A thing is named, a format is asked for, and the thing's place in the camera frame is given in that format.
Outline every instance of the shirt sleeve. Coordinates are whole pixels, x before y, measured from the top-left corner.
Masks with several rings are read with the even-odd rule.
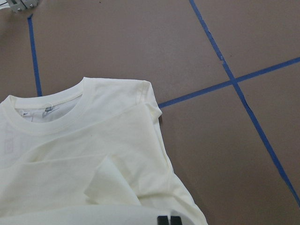
[[[158,104],[156,102],[152,85],[149,81],[142,81],[142,88],[140,91],[140,98],[138,103],[147,104],[151,113],[152,119],[156,120],[162,114]]]

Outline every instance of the blue tape line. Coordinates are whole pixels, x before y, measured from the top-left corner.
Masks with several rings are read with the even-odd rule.
[[[298,62],[300,62],[300,57],[292,59],[292,60],[288,60],[288,61],[283,62],[283,63],[276,64],[274,66],[271,66],[271,67],[268,67],[268,68],[265,68],[265,69],[258,70],[256,72],[253,72],[253,73],[250,73],[250,74],[247,74],[247,75],[244,75],[244,76],[241,76],[239,78],[236,78],[236,81],[241,82],[241,81],[244,81],[244,80],[248,80],[248,79],[251,79],[253,77],[256,77],[256,76],[259,76],[259,75],[262,75],[262,74],[266,74],[268,72],[271,72],[271,71],[274,71],[274,70],[277,70],[277,69],[281,69],[283,67],[287,67],[287,66],[290,66],[290,65],[298,63]]]
[[[34,77],[36,79],[37,96],[42,96],[43,94],[42,94],[41,82],[39,79],[36,45],[34,42],[34,34],[33,34],[32,15],[33,14],[31,14],[27,18],[28,26],[29,26],[30,44],[31,44],[31,55],[32,55],[32,62],[33,62]]]
[[[264,144],[264,146],[266,147],[269,155],[271,156],[274,165],[276,166],[276,168],[277,168],[280,176],[285,181],[286,185],[289,187],[289,189],[290,189],[292,195],[294,196],[294,198],[295,198],[298,206],[300,207],[300,199],[299,199],[299,197],[298,197],[295,189],[293,188],[292,183],[290,182],[288,176],[286,175],[286,173],[285,173],[285,171],[284,171],[284,169],[283,169],[283,167],[282,167],[282,165],[281,165],[278,157],[276,156],[276,154],[275,154],[275,152],[274,152],[274,150],[273,150],[273,148],[272,148],[272,146],[271,146],[271,144],[270,144],[267,136],[265,135],[262,127],[260,126],[257,118],[255,117],[253,111],[251,110],[251,108],[247,104],[245,96],[244,96],[242,90],[240,89],[237,80],[234,78],[234,76],[233,76],[233,74],[231,72],[231,69],[229,68],[227,62],[225,61],[225,59],[224,59],[224,57],[223,57],[223,55],[222,55],[222,53],[221,53],[221,51],[220,51],[217,43],[215,42],[213,36],[209,32],[208,27],[207,27],[205,21],[203,20],[203,18],[201,16],[201,14],[200,14],[200,12],[199,12],[199,10],[198,10],[195,2],[193,0],[189,0],[189,2],[191,4],[194,12],[196,13],[196,16],[198,17],[198,20],[201,23],[201,25],[202,25],[202,27],[203,27],[203,29],[204,29],[204,31],[205,31],[208,39],[210,40],[210,43],[212,44],[212,46],[213,46],[213,48],[214,48],[217,56],[219,57],[220,60],[222,60],[223,67],[224,67],[224,69],[225,69],[228,77],[230,78],[230,81],[231,81],[232,85],[234,86],[234,89],[237,92],[237,94],[238,94],[238,96],[239,96],[239,98],[240,98],[243,106],[245,107],[245,109],[246,109],[249,117],[251,118],[251,121],[254,124],[254,126],[255,126],[255,128],[256,128],[256,130],[257,130],[257,132],[258,132],[258,134],[259,134],[259,136],[260,136],[260,138],[261,138],[261,140],[262,140],[262,142]]]
[[[173,105],[175,103],[182,102],[182,101],[188,100],[190,98],[194,98],[196,96],[200,96],[200,95],[206,94],[208,92],[211,92],[211,91],[214,91],[214,90],[218,90],[220,88],[227,87],[229,85],[231,85],[231,81],[226,81],[226,82],[223,82],[223,83],[219,83],[219,84],[211,86],[209,88],[205,88],[205,89],[202,89],[202,90],[199,90],[199,91],[195,91],[193,93],[190,93],[190,94],[187,94],[187,95],[184,95],[184,96],[172,99],[170,101],[160,103],[158,105],[158,107],[159,108],[164,108],[166,106]]]

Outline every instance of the metal bracket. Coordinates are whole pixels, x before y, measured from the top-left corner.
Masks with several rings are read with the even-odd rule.
[[[11,10],[15,13],[34,8],[38,5],[38,0],[7,0]]]

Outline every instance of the blue tape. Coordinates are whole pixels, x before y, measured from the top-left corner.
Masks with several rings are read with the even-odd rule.
[[[240,89],[237,80],[234,78],[234,76],[233,76],[233,74],[231,72],[231,69],[229,68],[227,62],[225,61],[225,59],[224,59],[224,57],[223,57],[223,55],[222,55],[222,53],[221,53],[221,51],[220,51],[217,43],[215,42],[213,36],[209,32],[208,27],[207,27],[205,21],[203,20],[203,18],[201,16],[201,14],[200,14],[200,12],[199,12],[199,10],[198,10],[195,2],[193,0],[189,0],[189,2],[191,4],[194,12],[196,13],[196,16],[197,16],[200,24],[202,25],[202,27],[203,27],[203,29],[204,29],[204,31],[205,31],[208,39],[210,40],[210,43],[211,43],[212,47],[214,48],[217,56],[219,57],[220,60],[222,60],[223,67],[224,67],[224,69],[225,69],[225,71],[226,71],[226,73],[227,73],[227,75],[228,75],[228,77],[229,77],[229,79],[230,79],[230,81],[231,81],[231,83],[232,83],[232,85],[233,85],[236,93],[238,94],[238,96],[239,96],[239,98],[240,98],[243,106],[245,107],[245,109],[246,109],[249,117],[251,118],[251,121],[252,121],[253,125],[255,126],[255,128],[256,128],[256,130],[257,130],[257,132],[258,132],[258,134],[259,134],[259,136],[260,136],[260,138],[261,138],[261,140],[262,140],[262,142],[264,144],[264,146],[266,147],[269,155],[271,156],[274,165],[276,166],[276,168],[277,168],[280,176],[285,181],[286,185],[289,187],[289,189],[290,189],[292,195],[294,196],[294,198],[295,198],[298,206],[300,207],[300,199],[299,199],[299,197],[298,197],[295,189],[293,188],[292,183],[290,182],[288,176],[286,175],[286,173],[285,173],[285,171],[284,171],[284,169],[283,169],[283,167],[282,167],[282,165],[281,165],[278,157],[276,156],[276,154],[275,154],[275,152],[274,152],[274,150],[273,150],[273,148],[272,148],[272,146],[271,146],[271,144],[270,144],[267,136],[265,135],[262,127],[260,126],[257,118],[255,117],[253,111],[251,110],[251,108],[247,104],[245,96],[244,96],[242,90]]]
[[[190,93],[190,94],[187,94],[187,95],[184,95],[184,96],[172,99],[170,101],[160,103],[158,105],[158,107],[159,108],[164,108],[166,106],[173,105],[175,103],[182,102],[182,101],[188,100],[190,98],[194,98],[196,96],[200,96],[200,95],[206,94],[208,92],[211,92],[211,91],[214,91],[214,90],[218,90],[220,88],[227,87],[229,85],[231,85],[231,81],[226,81],[226,82],[223,82],[223,83],[219,83],[219,84],[211,86],[209,88],[205,88],[205,89],[202,89],[202,90],[199,90],[199,91],[195,91],[193,93]]]
[[[31,44],[31,55],[32,55],[32,62],[33,62],[34,77],[36,80],[37,96],[42,96],[43,94],[42,94],[41,82],[39,79],[36,45],[34,42],[34,34],[33,34],[32,15],[33,14],[31,14],[27,18],[28,26],[29,26],[30,44]]]
[[[256,72],[253,72],[253,73],[250,73],[250,74],[247,74],[247,75],[244,75],[244,76],[241,76],[239,78],[236,78],[236,81],[241,82],[241,81],[244,81],[244,80],[248,80],[248,79],[251,79],[253,77],[256,77],[256,76],[259,76],[259,75],[262,75],[262,74],[266,74],[268,72],[271,72],[271,71],[274,71],[274,70],[277,70],[277,69],[281,69],[283,67],[287,67],[287,66],[290,66],[290,65],[298,63],[298,62],[300,62],[300,57],[292,59],[292,60],[288,60],[288,61],[283,62],[283,63],[276,64],[274,66],[271,66],[271,67],[268,67],[268,68],[265,68],[265,69],[258,70]]]

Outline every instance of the brown surface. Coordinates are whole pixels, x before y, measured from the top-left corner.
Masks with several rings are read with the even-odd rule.
[[[196,0],[236,77],[300,57],[299,4]],[[228,80],[188,1],[42,0],[0,10],[0,99],[36,96],[27,17],[44,95],[87,77],[144,79],[159,103]],[[300,194],[298,64],[241,82]],[[162,109],[175,172],[210,225],[298,225],[299,207],[232,87]]]
[[[280,178],[233,87],[162,109],[165,148],[209,225],[298,225]]]
[[[249,106],[300,193],[300,64],[240,83]]]
[[[300,56],[298,1],[195,3],[235,77]]]

